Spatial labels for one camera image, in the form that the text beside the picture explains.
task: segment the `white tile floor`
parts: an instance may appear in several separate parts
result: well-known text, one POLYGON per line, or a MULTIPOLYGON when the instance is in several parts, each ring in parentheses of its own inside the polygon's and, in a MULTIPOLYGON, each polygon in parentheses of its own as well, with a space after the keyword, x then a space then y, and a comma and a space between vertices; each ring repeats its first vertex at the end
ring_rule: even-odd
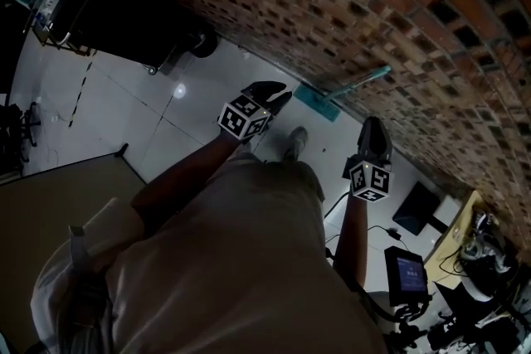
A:
MULTIPOLYGON (((40 102, 38 147, 29 152, 31 161, 25 173, 112 153, 128 143, 126 159, 149 182, 218 135, 216 120, 223 103, 258 80, 282 81, 291 90, 298 84, 293 77, 228 41, 221 41, 216 52, 206 59, 186 55, 170 75, 151 76, 141 65, 104 52, 85 58, 42 47, 30 34, 12 87, 12 102, 21 109, 27 109, 32 101, 40 102), (186 90, 181 99, 173 96, 178 85, 186 90)), ((330 123, 292 99, 265 136, 253 139, 251 147, 256 156, 269 161, 280 159, 287 135, 299 125, 309 132, 309 143, 300 160, 318 175, 326 195, 323 208, 327 211, 348 190, 348 181, 341 174, 346 158, 356 150, 361 124, 343 113, 330 123)), ((393 155, 393 171, 397 177, 391 196, 369 206, 369 225, 397 227, 392 215, 415 182, 436 189, 398 153, 393 155)), ((342 202, 327 218, 327 238, 339 233, 344 207, 342 202)), ((449 223, 457 208, 453 200, 446 198, 436 216, 449 223)), ((417 237, 404 229, 399 232, 408 248, 422 256, 431 251, 438 237, 428 227, 417 237)), ((329 242, 332 251, 337 242, 337 237, 329 242)), ((369 233, 368 290, 387 290, 383 250, 393 243, 402 247, 383 230, 369 233)))

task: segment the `wheel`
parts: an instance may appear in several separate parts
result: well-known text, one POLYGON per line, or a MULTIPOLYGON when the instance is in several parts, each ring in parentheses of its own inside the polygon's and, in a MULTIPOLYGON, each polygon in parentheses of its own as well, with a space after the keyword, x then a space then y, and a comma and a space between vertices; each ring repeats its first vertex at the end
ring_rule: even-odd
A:
POLYGON ((217 48, 217 34, 210 24, 203 24, 197 29, 194 38, 199 42, 190 49, 190 52, 197 58, 210 56, 217 48))
POLYGON ((145 64, 142 64, 142 66, 148 70, 148 74, 149 75, 155 75, 157 74, 157 69, 154 67, 154 66, 151 66, 151 65, 145 65, 145 64))

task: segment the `monitor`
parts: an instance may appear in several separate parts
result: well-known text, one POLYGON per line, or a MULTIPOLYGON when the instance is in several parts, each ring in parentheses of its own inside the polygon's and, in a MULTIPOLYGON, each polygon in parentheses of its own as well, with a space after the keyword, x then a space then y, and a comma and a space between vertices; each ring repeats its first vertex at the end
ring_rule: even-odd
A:
POLYGON ((428 300, 427 275, 422 257, 391 246, 384 251, 392 307, 428 300))
POLYGON ((415 236, 421 233, 426 224, 444 233, 448 226, 433 216, 440 204, 441 201, 437 195, 431 193, 422 183, 417 182, 392 220, 415 236))

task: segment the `mop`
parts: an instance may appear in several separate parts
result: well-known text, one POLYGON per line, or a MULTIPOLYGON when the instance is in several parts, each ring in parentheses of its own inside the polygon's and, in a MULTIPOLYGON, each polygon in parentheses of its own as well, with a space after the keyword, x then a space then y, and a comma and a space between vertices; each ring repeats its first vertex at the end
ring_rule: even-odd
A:
POLYGON ((328 95, 322 95, 319 92, 317 92, 313 87, 310 87, 304 83, 301 83, 299 87, 297 87, 294 95, 295 95, 295 98, 304 102, 315 112, 323 115, 326 119, 328 119, 329 121, 333 123, 336 120, 336 118, 339 116, 339 112, 340 112, 339 107, 333 104, 333 101, 335 98, 337 98, 340 95, 344 95, 345 93, 348 93, 349 91, 354 90, 360 85, 364 85, 365 83, 368 83, 369 81, 373 81, 380 77, 384 77, 385 74, 389 72, 391 72, 391 66, 389 65, 385 65, 381 68, 377 68, 376 70, 372 70, 366 75, 362 76, 359 80, 355 81, 354 83, 350 85, 346 85, 340 89, 337 89, 328 95))

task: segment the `sneaker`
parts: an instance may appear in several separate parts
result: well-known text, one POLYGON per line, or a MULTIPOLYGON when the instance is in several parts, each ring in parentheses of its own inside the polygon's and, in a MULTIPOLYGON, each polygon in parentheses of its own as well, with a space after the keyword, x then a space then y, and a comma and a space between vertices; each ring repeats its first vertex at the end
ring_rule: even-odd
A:
POLYGON ((308 142, 308 131, 304 127, 297 127, 291 132, 288 140, 290 141, 290 146, 285 151, 284 160, 297 161, 308 142))

